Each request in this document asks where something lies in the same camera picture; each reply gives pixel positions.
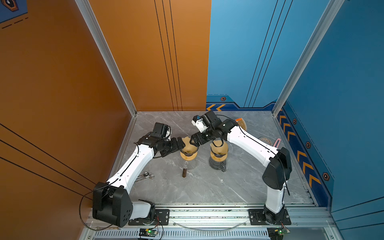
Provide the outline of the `grey glass dripper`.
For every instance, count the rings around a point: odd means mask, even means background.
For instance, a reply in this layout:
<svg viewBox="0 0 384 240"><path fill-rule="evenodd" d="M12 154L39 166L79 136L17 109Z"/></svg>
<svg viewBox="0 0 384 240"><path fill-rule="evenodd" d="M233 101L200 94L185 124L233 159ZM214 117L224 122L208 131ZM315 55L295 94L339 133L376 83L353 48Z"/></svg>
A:
<svg viewBox="0 0 384 240"><path fill-rule="evenodd" d="M194 154L198 153L199 147L191 145L189 140L185 142L185 145L186 146L180 150L182 157L192 157Z"/></svg>

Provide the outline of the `brown paper coffee filter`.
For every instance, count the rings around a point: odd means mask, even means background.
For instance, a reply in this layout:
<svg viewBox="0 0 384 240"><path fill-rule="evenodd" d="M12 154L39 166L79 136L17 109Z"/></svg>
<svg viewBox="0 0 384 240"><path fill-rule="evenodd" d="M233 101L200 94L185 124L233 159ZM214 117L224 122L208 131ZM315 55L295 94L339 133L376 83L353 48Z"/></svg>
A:
<svg viewBox="0 0 384 240"><path fill-rule="evenodd" d="M215 140L210 143L211 153L217 157L222 158L228 154L229 147L225 141Z"/></svg>

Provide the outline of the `orange coffee filter box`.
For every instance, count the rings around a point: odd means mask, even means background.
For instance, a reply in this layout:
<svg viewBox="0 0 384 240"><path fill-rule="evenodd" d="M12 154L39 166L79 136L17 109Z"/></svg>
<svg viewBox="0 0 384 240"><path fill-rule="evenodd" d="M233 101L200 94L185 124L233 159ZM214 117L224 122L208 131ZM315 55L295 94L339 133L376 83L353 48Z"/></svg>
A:
<svg viewBox="0 0 384 240"><path fill-rule="evenodd" d="M243 118L236 119L236 122L244 131L247 130L247 125L246 125L246 122Z"/></svg>

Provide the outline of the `grey ribbed glass pitcher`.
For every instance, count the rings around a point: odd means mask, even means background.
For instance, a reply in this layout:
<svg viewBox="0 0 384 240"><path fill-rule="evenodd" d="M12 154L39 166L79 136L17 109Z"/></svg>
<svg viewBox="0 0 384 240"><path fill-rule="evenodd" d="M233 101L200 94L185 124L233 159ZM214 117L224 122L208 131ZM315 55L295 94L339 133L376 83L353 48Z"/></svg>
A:
<svg viewBox="0 0 384 240"><path fill-rule="evenodd" d="M209 165L214 170L220 170L222 172L226 172L227 170L227 161L217 162L210 159Z"/></svg>

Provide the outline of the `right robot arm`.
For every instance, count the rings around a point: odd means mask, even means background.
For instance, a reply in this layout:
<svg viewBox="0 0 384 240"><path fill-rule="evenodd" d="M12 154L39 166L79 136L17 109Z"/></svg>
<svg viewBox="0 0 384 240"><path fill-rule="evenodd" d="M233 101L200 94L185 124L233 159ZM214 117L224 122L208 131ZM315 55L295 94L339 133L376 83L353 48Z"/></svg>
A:
<svg viewBox="0 0 384 240"><path fill-rule="evenodd" d="M221 120L213 111L194 116L192 124L199 130L191 136L192 145L199 147L216 139L225 140L251 154L266 168L262 176L267 185L265 221L270 225L282 224L287 212L284 196L290 194L288 180L293 170L289 150L262 142L247 133L237 121L229 117Z"/></svg>

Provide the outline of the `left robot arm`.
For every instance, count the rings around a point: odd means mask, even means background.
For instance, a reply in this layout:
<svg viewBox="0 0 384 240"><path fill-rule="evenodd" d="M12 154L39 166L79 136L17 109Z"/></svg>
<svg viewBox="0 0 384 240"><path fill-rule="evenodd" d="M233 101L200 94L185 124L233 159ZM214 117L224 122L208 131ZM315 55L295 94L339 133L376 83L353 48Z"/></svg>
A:
<svg viewBox="0 0 384 240"><path fill-rule="evenodd" d="M182 150L182 138L171 137L171 127L155 123L153 130L136 143L126 163L106 183L97 183L93 189L93 218L110 225L124 227L129 221L155 220L155 204L150 201L132 201L131 189L144 167L160 153L160 158Z"/></svg>

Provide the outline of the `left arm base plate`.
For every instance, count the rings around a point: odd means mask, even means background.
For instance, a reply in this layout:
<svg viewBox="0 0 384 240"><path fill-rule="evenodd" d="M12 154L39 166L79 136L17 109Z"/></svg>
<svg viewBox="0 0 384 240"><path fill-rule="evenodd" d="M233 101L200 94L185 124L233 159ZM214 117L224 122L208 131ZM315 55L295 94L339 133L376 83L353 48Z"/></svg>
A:
<svg viewBox="0 0 384 240"><path fill-rule="evenodd" d="M153 220L148 219L134 219L129 220L129 226L155 226L157 224L162 224L163 226L167 226L170 220L170 210L169 209L156 209L155 210L155 218Z"/></svg>

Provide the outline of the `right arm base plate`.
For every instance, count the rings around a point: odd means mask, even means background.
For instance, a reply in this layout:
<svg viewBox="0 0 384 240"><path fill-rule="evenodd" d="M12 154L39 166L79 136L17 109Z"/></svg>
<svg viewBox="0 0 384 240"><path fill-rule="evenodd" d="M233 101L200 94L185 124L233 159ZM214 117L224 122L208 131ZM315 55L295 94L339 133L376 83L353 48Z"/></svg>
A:
<svg viewBox="0 0 384 240"><path fill-rule="evenodd" d="M268 209L249 209L249 219L251 225L281 225L289 226L292 224L291 218L286 208L282 208L277 214Z"/></svg>

